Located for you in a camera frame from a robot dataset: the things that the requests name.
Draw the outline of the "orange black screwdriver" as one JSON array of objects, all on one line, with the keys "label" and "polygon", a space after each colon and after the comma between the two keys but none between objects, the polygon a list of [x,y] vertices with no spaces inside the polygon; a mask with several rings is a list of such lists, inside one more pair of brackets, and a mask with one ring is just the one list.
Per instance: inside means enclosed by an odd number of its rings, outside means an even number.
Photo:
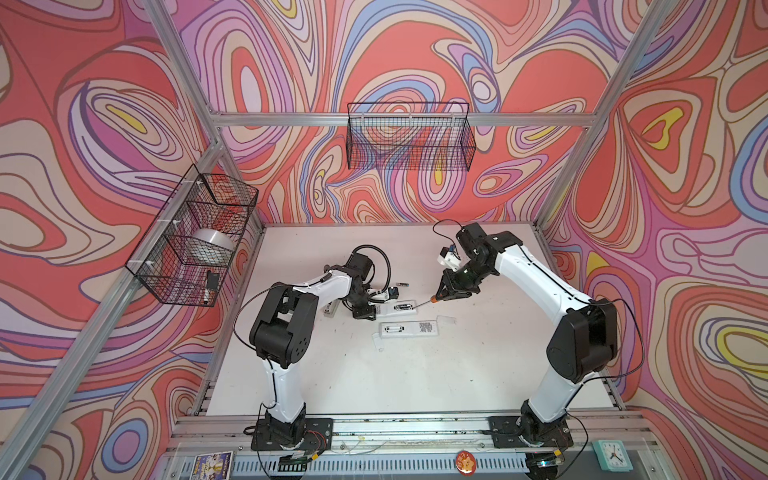
[{"label": "orange black screwdriver", "polygon": [[429,300],[426,300],[426,301],[424,301],[424,302],[421,302],[421,303],[418,303],[417,305],[415,305],[415,306],[414,306],[414,309],[418,309],[418,308],[420,308],[420,307],[423,307],[423,306],[426,306],[426,305],[429,305],[429,304],[433,304],[433,303],[436,303],[437,301],[438,301],[438,300],[436,300],[434,297],[433,297],[433,298],[430,298]]}]

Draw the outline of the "white battery cover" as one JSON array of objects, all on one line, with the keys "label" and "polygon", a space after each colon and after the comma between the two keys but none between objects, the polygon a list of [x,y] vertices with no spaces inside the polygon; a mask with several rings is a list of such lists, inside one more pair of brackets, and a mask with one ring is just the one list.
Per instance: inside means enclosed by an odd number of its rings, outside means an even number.
[{"label": "white battery cover", "polygon": [[378,333],[373,333],[371,335],[371,338],[372,338],[372,341],[373,341],[373,344],[374,344],[374,347],[376,348],[376,350],[378,352],[383,352],[384,351],[384,343],[383,343],[383,340],[382,340],[381,336]]},{"label": "white battery cover", "polygon": [[450,326],[450,325],[456,325],[457,319],[452,316],[445,316],[445,315],[438,315],[436,317],[436,320],[439,325],[441,326]]}]

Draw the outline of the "white remote control with batteries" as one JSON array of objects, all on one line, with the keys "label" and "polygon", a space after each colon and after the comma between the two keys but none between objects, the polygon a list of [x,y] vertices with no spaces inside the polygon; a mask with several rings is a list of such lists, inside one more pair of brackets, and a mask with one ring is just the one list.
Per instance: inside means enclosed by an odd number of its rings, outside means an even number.
[{"label": "white remote control with batteries", "polygon": [[382,339],[436,337],[439,335],[438,323],[430,321],[384,322],[379,326]]}]

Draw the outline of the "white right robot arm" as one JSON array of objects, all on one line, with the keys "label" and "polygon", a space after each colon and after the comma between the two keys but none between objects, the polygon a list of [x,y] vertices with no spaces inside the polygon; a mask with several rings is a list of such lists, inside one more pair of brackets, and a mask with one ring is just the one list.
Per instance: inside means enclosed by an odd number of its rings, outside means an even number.
[{"label": "white right robot arm", "polygon": [[570,286],[511,232],[487,233],[477,223],[467,224],[441,249],[438,263],[443,272],[434,303],[478,295],[483,280],[498,276],[517,285],[552,321],[554,332],[546,347],[549,367],[523,408],[537,422],[561,419],[581,386],[616,358],[613,302],[593,299]]}]

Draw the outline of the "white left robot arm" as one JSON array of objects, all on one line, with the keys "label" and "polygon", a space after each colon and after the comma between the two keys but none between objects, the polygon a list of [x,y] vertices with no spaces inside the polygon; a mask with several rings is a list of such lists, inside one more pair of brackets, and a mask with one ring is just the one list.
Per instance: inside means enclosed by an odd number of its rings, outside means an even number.
[{"label": "white left robot arm", "polygon": [[357,320],[376,318],[368,280],[374,270],[368,256],[353,252],[345,264],[327,266],[314,279],[277,282],[268,289],[248,337],[272,385],[268,419],[292,426],[306,412],[296,365],[309,349],[316,315],[323,307],[339,300]]}]

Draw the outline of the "white tape roll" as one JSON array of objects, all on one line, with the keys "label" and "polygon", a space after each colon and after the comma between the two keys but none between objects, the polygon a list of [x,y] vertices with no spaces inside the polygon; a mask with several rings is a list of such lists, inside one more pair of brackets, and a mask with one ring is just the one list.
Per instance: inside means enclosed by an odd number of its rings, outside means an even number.
[{"label": "white tape roll", "polygon": [[226,266],[234,250],[235,244],[228,235],[209,228],[198,229],[187,247],[190,257],[206,266]]}]

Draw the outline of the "red round sticker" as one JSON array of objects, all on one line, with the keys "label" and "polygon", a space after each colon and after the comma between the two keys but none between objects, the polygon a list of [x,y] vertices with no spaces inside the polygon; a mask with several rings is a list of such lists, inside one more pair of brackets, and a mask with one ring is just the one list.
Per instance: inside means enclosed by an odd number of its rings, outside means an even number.
[{"label": "red round sticker", "polygon": [[467,451],[459,451],[455,457],[455,468],[463,476],[472,476],[477,471],[477,460],[475,456]]}]

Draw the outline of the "teal small clock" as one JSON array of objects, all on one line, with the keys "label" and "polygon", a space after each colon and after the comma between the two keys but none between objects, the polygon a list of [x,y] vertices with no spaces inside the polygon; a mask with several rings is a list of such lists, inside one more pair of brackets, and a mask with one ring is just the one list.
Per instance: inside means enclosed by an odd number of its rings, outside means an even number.
[{"label": "teal small clock", "polygon": [[597,440],[593,443],[593,450],[603,471],[624,473],[634,470],[628,451],[620,440]]}]

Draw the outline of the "colourful card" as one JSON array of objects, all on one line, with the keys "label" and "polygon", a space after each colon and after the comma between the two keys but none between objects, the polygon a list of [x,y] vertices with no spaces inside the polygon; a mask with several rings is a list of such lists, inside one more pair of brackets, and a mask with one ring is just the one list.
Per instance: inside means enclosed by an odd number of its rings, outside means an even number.
[{"label": "colourful card", "polygon": [[231,478],[233,451],[197,455],[192,464],[190,480],[229,480]]}]

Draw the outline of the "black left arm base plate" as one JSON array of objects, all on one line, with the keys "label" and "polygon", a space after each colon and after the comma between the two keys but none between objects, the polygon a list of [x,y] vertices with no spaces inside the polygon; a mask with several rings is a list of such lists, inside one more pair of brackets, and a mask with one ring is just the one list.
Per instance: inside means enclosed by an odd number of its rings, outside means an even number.
[{"label": "black left arm base plate", "polygon": [[259,419],[251,428],[252,451],[324,451],[332,446],[334,420],[330,417],[298,418],[293,423]]}]

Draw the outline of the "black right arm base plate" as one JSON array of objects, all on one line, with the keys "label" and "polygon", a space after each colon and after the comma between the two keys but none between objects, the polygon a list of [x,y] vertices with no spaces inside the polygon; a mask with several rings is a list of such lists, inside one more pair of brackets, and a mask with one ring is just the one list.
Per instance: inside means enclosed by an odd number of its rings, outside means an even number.
[{"label": "black right arm base plate", "polygon": [[568,449],[574,445],[565,417],[542,423],[531,415],[491,416],[488,434],[495,448]]}]

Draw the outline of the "aluminium front rail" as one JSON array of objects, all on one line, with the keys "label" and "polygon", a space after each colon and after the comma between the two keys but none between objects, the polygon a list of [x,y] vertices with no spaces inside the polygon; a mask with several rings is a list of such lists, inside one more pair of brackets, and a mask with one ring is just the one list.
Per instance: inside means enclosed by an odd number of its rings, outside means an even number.
[{"label": "aluminium front rail", "polygon": [[[332,451],[352,454],[367,450],[375,453],[489,451],[493,448],[489,428],[492,415],[490,411],[336,415]],[[243,430],[257,420],[255,415],[185,417],[172,427],[166,450],[191,452],[222,447],[247,451],[251,438]],[[576,449],[587,440],[618,440],[630,450],[661,446],[649,421],[637,411],[576,409],[568,417],[568,429]]]}]

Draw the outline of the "aluminium frame corner post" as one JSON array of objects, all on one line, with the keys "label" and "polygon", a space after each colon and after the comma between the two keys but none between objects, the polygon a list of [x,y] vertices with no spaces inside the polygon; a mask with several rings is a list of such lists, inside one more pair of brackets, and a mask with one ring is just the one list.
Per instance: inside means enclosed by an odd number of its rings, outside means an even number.
[{"label": "aluminium frame corner post", "polygon": [[649,50],[654,36],[676,4],[677,1],[667,0],[650,2],[646,14],[629,42],[625,54],[618,62],[614,75],[607,83],[606,89],[594,111],[591,123],[580,134],[538,212],[534,225],[539,230],[543,231],[553,223],[558,209],[564,204],[568,192],[575,182],[578,170],[587,160],[590,150],[597,142],[603,128],[607,125],[610,113],[618,102],[622,91],[628,85],[632,75],[639,67],[643,56]]}]

